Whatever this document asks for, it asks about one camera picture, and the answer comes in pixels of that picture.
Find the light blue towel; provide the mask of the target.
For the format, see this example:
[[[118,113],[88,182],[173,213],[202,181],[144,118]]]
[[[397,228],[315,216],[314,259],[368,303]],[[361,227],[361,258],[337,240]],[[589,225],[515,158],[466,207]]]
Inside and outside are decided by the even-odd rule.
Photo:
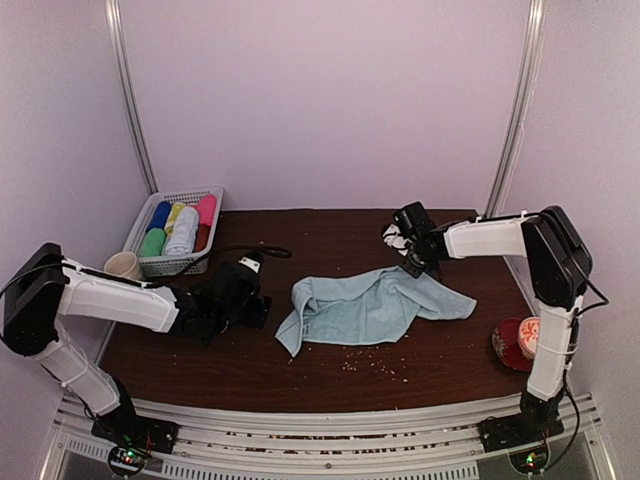
[[[305,342],[340,346],[394,343],[415,318],[464,320],[477,305],[428,275],[387,267],[346,278],[306,277],[292,287],[292,312],[275,338],[295,357]]]
[[[186,206],[175,222],[173,232],[164,247],[166,256],[188,255],[193,252],[199,226],[199,215],[194,207]]]

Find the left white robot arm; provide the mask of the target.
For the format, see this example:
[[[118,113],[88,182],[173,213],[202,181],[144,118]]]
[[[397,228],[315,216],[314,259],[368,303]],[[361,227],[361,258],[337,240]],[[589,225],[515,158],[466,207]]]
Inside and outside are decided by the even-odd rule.
[[[133,444],[145,428],[126,388],[87,358],[60,317],[99,318],[209,345],[236,325],[264,327],[272,301],[261,293],[262,263],[261,252],[251,251],[222,263],[210,279],[184,288],[93,270],[65,257],[59,245],[46,243],[1,291],[1,340],[79,397],[108,434]]]

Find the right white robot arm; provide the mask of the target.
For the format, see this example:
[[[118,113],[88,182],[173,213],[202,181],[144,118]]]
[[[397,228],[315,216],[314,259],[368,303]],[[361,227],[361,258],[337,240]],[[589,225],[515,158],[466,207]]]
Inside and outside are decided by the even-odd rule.
[[[419,202],[393,215],[405,255],[402,268],[418,277],[436,273],[440,262],[470,257],[526,259],[538,302],[540,330],[536,353],[519,411],[478,425],[487,451],[540,442],[564,427],[558,407],[567,396],[567,374],[577,347],[580,309],[593,268],[591,255],[564,210],[494,219],[477,217],[438,226]]]

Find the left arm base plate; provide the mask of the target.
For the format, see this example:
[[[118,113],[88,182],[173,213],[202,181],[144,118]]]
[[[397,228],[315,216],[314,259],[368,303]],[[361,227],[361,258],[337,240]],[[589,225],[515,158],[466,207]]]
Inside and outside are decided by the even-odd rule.
[[[150,417],[139,417],[133,426],[127,426],[119,432],[108,427],[103,419],[95,420],[91,428],[91,434],[95,437],[144,454],[171,454],[178,433],[177,423]]]

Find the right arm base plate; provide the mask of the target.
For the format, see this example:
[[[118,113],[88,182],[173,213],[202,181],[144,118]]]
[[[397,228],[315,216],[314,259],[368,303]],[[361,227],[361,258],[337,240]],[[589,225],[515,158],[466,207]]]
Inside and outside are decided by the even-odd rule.
[[[542,425],[530,425],[524,422],[521,414],[489,417],[479,422],[477,428],[485,453],[542,442],[564,432],[560,418],[549,420]]]

